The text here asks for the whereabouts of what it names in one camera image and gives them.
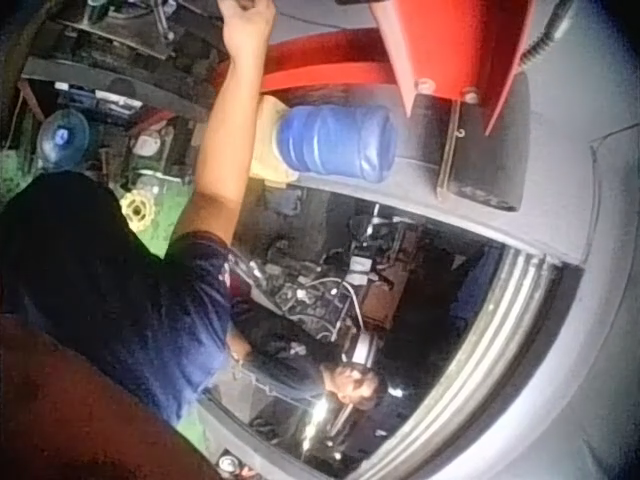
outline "metal bolt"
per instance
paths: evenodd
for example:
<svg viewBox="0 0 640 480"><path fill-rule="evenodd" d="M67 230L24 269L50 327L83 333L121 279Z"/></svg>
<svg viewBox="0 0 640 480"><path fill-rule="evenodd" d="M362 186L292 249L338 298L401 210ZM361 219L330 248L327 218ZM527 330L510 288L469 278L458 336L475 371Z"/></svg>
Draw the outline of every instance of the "metal bolt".
<svg viewBox="0 0 640 480"><path fill-rule="evenodd" d="M423 95L430 95L436 91L436 82L430 78L419 78L416 80L416 91Z"/></svg>
<svg viewBox="0 0 640 480"><path fill-rule="evenodd" d="M471 105L477 105L480 103L480 95L478 95L478 90L474 87L465 88L462 91L462 100L465 103L470 103Z"/></svg>

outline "yellow gear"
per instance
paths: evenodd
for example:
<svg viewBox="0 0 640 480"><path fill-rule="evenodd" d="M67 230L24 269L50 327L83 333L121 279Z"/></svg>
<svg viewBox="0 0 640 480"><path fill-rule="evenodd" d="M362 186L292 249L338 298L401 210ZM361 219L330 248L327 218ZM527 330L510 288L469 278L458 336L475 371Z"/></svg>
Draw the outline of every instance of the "yellow gear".
<svg viewBox="0 0 640 480"><path fill-rule="evenodd" d="M120 199L122 214L134 232L141 232L153 221L156 207L153 197L144 190L132 190Z"/></svg>

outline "plastic bottle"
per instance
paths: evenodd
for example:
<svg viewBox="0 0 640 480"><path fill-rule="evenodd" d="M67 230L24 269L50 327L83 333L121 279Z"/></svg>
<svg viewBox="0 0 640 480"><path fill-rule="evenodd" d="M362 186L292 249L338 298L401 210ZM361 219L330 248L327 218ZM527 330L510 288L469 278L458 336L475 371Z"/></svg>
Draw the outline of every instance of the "plastic bottle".
<svg viewBox="0 0 640 480"><path fill-rule="evenodd" d="M300 106L277 127L276 147L292 170L379 183L393 167L397 136L382 106Z"/></svg>

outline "green floor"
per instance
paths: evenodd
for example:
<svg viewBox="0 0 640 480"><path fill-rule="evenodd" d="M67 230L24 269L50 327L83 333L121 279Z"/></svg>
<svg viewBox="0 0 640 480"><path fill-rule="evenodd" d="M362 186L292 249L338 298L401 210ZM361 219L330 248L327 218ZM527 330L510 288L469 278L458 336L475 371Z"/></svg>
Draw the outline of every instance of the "green floor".
<svg viewBox="0 0 640 480"><path fill-rule="evenodd" d="M24 188L31 177L22 171L23 162L15 151L0 152L0 206ZM156 212L152 224L140 239L156 255L164 255L173 226L188 198L189 189L174 182L166 182L156 196ZM185 416L178 426L180 431L195 447L204 453L205 432L195 410Z"/></svg>

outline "red metal frame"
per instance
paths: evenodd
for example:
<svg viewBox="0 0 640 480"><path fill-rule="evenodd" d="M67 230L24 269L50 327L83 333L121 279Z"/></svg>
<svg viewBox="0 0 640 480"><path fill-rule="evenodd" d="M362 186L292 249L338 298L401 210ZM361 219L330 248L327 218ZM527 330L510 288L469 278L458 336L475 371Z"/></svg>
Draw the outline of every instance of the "red metal frame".
<svg viewBox="0 0 640 480"><path fill-rule="evenodd" d="M159 123L170 120L173 117L175 117L175 113L168 110L150 108L149 111L142 114L141 118L138 120L138 123L136 123L136 125L127 133L130 137L137 137L145 130L150 129L151 127L158 125Z"/></svg>
<svg viewBox="0 0 640 480"><path fill-rule="evenodd" d="M220 86L227 69L223 64L217 70L214 86ZM332 84L395 84L378 29L308 35L269 48L264 92Z"/></svg>
<svg viewBox="0 0 640 480"><path fill-rule="evenodd" d="M517 72L533 0L387 0L379 29L296 38L270 48L263 91L331 84L397 84L407 114L418 93L474 101L489 133ZM219 85L226 66L218 70Z"/></svg>
<svg viewBox="0 0 640 480"><path fill-rule="evenodd" d="M26 80L24 78L19 80L18 81L18 88L22 92L22 96L24 97L25 101L27 102L27 105L29 105L29 108L33 112L33 115L36 117L36 119L40 123L44 122L44 118L45 118L44 117L44 113L42 112L42 109L40 108L40 104L38 103L38 99L36 98L36 96L33 93L33 90L31 89L31 85L29 84L29 80Z"/></svg>
<svg viewBox="0 0 640 480"><path fill-rule="evenodd" d="M409 112L417 93L468 101L485 110L489 133L516 73L533 0L453 0L426 10L421 0L371 5ZM419 85L432 91L419 92Z"/></svg>

